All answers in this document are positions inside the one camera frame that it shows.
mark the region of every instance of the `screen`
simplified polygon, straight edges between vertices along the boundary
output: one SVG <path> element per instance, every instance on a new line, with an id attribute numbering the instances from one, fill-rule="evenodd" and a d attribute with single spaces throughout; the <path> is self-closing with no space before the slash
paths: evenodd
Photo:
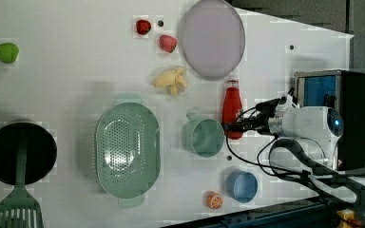
<path id="1" fill-rule="evenodd" d="M 307 77 L 304 82 L 304 106 L 335 107 L 336 76 Z"/>

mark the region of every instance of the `green fruit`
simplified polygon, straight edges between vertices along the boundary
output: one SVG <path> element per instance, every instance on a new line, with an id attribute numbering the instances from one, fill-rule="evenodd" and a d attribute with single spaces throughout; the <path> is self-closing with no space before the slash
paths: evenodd
<path id="1" fill-rule="evenodd" d="M 5 64 L 12 64 L 16 61 L 19 47 L 12 43 L 5 43 L 0 45 L 0 61 Z"/>

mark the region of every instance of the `blue bowl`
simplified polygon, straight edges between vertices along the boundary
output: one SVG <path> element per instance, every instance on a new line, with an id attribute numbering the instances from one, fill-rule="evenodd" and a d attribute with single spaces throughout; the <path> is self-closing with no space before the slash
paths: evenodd
<path id="1" fill-rule="evenodd" d="M 226 190 L 227 194 L 233 199 L 246 203 L 256 195 L 258 182 L 251 173 L 235 171 L 227 178 Z"/>

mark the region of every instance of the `black frying pan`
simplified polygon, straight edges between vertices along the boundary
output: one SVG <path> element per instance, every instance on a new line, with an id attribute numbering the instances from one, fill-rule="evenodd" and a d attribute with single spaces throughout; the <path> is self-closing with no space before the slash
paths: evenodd
<path id="1" fill-rule="evenodd" d="M 39 181 L 52 169 L 57 157 L 55 140 L 40 125 L 34 123 L 12 123 L 0 129 L 0 181 L 16 183 L 16 155 L 19 132 L 26 131 L 28 156 L 26 184 Z"/>

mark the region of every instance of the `light green cup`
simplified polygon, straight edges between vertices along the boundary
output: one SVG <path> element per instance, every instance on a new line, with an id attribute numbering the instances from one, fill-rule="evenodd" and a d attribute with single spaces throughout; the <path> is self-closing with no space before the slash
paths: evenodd
<path id="1" fill-rule="evenodd" d="M 185 149 L 205 158 L 218 154 L 224 144 L 221 124 L 196 113 L 188 113 L 186 118 L 188 123 L 182 130 Z"/>

